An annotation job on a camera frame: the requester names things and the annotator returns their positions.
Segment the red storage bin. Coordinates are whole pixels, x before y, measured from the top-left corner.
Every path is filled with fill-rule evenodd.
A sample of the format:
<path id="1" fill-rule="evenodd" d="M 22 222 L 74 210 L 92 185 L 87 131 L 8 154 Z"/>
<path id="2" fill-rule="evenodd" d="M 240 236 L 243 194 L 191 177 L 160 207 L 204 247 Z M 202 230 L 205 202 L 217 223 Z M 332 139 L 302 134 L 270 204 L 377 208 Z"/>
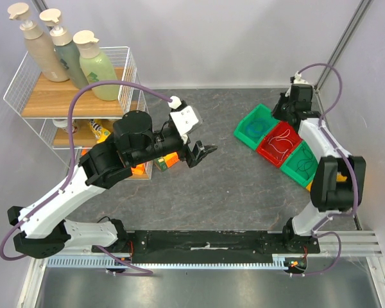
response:
<path id="1" fill-rule="evenodd" d="M 256 152 L 273 166 L 280 168 L 302 139 L 286 122 L 279 122 L 258 145 Z"/>

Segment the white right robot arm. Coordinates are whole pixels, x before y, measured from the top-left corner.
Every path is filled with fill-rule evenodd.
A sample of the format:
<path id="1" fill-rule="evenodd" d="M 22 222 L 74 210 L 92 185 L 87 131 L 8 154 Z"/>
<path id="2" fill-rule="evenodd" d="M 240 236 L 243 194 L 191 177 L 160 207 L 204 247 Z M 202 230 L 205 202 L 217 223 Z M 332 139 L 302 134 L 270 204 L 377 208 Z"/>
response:
<path id="1" fill-rule="evenodd" d="M 280 94 L 272 111 L 275 119 L 295 129 L 318 162 L 309 203 L 282 230 L 281 245 L 291 253 L 304 241 L 315 241 L 317 231 L 327 221 L 355 215 L 363 197 L 366 161 L 347 151 L 329 132 L 323 115 L 311 108 L 312 95 L 312 85 L 293 83 Z"/>

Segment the yellow storage bin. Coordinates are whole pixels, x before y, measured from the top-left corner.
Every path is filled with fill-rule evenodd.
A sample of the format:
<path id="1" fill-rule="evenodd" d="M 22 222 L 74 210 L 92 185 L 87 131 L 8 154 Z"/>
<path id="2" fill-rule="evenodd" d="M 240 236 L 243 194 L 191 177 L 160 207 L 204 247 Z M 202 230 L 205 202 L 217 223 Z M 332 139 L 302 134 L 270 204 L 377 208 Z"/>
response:
<path id="1" fill-rule="evenodd" d="M 347 177 L 343 176 L 341 173 L 337 173 L 336 180 L 337 180 L 337 182 L 346 182 Z M 305 188 L 310 192 L 311 186 L 312 186 L 312 181 Z"/>

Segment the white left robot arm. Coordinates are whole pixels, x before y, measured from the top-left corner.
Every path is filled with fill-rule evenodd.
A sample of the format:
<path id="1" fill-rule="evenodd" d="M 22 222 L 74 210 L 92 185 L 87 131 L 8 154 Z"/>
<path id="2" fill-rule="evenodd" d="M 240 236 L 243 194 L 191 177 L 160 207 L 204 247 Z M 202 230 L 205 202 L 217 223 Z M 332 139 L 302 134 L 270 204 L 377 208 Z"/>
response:
<path id="1" fill-rule="evenodd" d="M 91 148 L 74 167 L 71 177 L 29 207 L 11 207 L 8 220 L 20 232 L 13 237 L 15 250 L 35 259 L 43 259 L 65 248 L 91 246 L 122 252 L 128 245 L 123 222 L 109 219 L 104 223 L 80 223 L 68 215 L 87 200 L 133 175 L 132 168 L 170 153 L 177 153 L 189 167 L 199 164 L 215 145 L 197 141 L 189 148 L 188 131 L 199 123 L 191 107 L 172 112 L 160 130 L 154 131 L 146 112 L 134 110 L 113 124 L 107 139 Z"/>

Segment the green storage bin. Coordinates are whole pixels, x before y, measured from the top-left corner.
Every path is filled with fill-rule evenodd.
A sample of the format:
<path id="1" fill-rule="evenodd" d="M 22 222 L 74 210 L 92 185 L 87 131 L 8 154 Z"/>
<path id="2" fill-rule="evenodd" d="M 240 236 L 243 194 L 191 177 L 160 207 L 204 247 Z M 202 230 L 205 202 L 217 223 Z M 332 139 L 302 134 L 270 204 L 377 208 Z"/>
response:
<path id="1" fill-rule="evenodd" d="M 234 136 L 251 150 L 256 150 L 263 138 L 276 125 L 278 120 L 271 116 L 271 110 L 259 104 L 239 122 L 234 130 Z"/>
<path id="2" fill-rule="evenodd" d="M 280 170 L 302 187 L 314 178 L 318 162 L 305 141 L 288 156 Z"/>

